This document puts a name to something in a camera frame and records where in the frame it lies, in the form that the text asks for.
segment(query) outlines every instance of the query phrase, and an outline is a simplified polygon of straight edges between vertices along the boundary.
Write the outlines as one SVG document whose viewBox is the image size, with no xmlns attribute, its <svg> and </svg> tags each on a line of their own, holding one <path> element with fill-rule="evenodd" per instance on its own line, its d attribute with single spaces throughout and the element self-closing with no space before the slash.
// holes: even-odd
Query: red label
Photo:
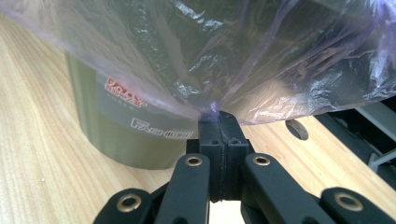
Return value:
<svg viewBox="0 0 396 224">
<path fill-rule="evenodd" d="M 148 104 L 139 96 L 131 91 L 128 91 L 125 87 L 121 86 L 120 83 L 116 82 L 113 78 L 108 78 L 105 85 L 105 89 L 111 92 L 113 95 L 120 97 L 122 100 L 128 104 L 134 105 L 136 107 L 147 106 Z"/>
</svg>

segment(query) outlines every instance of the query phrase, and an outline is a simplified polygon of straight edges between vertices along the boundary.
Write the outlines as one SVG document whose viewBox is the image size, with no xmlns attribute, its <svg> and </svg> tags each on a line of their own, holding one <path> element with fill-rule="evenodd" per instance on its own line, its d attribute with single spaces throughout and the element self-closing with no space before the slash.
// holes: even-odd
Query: wooden surface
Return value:
<svg viewBox="0 0 396 224">
<path fill-rule="evenodd" d="M 1 15 L 0 59 L 0 223 L 90 223 L 114 193 L 169 180 L 172 169 L 138 170 L 96 150 L 78 126 L 64 54 Z M 283 121 L 244 132 L 305 190 L 352 189 L 396 219 L 395 190 L 314 118 L 298 120 L 306 141 Z M 213 217 L 232 214 L 214 207 Z"/>
</svg>

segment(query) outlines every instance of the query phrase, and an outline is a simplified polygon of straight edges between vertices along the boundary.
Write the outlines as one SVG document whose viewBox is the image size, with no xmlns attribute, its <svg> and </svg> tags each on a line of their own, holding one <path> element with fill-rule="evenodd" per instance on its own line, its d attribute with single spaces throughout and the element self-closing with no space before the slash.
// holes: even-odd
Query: clear plastic bag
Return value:
<svg viewBox="0 0 396 224">
<path fill-rule="evenodd" d="M 394 0 L 0 0 L 0 11 L 187 119 L 265 123 L 396 92 Z"/>
</svg>

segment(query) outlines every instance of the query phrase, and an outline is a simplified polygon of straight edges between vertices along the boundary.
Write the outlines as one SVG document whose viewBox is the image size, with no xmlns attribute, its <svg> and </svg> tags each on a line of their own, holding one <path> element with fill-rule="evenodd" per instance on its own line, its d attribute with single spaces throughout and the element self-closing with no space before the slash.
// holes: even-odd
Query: black metal frame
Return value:
<svg viewBox="0 0 396 224">
<path fill-rule="evenodd" d="M 199 122 L 168 184 L 151 194 L 126 189 L 110 198 L 94 223 L 207 223 L 209 201 L 241 201 L 246 223 L 395 223 L 363 196 L 325 189 L 316 199 L 270 155 L 255 153 L 236 118 Z"/>
</svg>

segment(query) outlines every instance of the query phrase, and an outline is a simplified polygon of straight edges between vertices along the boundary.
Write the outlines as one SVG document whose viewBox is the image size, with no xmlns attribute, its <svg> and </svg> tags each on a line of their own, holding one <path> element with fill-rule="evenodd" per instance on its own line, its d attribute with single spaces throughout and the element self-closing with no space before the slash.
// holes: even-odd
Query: mounting hole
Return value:
<svg viewBox="0 0 396 224">
<path fill-rule="evenodd" d="M 262 156 L 253 158 L 253 161 L 254 161 L 254 163 L 256 163 L 258 165 L 262 165 L 262 166 L 269 165 L 271 163 L 270 160 L 268 160 L 267 158 L 262 157 Z"/>
<path fill-rule="evenodd" d="M 319 224 L 319 222 L 312 217 L 305 217 L 302 224 Z"/>
<path fill-rule="evenodd" d="M 189 166 L 199 166 L 199 165 L 202 164 L 202 159 L 199 158 L 199 157 L 188 157 L 188 158 L 186 159 L 186 163 L 187 163 Z"/>
<path fill-rule="evenodd" d="M 189 224 L 189 222 L 184 217 L 177 217 L 177 218 L 174 219 L 172 224 Z"/>
<path fill-rule="evenodd" d="M 119 198 L 117 202 L 117 209 L 120 212 L 132 212 L 140 206 L 142 199 L 135 194 L 126 194 Z"/>
<path fill-rule="evenodd" d="M 308 132 L 303 124 L 295 119 L 286 120 L 286 127 L 288 128 L 289 132 L 294 135 L 294 137 L 300 140 L 308 140 Z"/>
<path fill-rule="evenodd" d="M 363 210 L 363 204 L 357 198 L 353 197 L 347 193 L 335 193 L 334 194 L 335 202 L 346 210 L 352 212 L 359 212 Z"/>
</svg>

